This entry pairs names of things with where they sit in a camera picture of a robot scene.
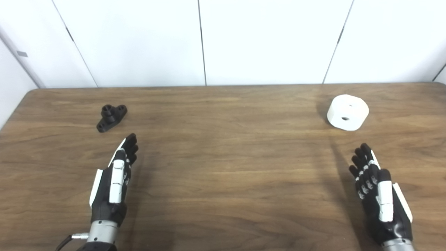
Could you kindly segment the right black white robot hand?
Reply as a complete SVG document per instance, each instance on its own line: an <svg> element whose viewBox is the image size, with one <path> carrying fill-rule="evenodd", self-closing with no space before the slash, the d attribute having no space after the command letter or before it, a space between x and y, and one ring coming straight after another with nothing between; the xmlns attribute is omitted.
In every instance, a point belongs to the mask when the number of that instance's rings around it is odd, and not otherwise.
<svg viewBox="0 0 446 251"><path fill-rule="evenodd" d="M366 143L355 149L352 162L349 172L354 177L371 238L384 251L414 251L413 215L390 171L380 167Z"/></svg>

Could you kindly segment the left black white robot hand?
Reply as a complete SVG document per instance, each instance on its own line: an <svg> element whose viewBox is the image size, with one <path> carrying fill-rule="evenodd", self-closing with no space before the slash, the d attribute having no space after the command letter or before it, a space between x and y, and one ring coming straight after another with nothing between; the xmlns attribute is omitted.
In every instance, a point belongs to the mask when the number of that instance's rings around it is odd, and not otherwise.
<svg viewBox="0 0 446 251"><path fill-rule="evenodd" d="M125 203L128 184L138 149L136 134L131 133L115 150L108 167L97 170L89 198L91 223L112 221L118 227L123 223L128 210Z"/></svg>

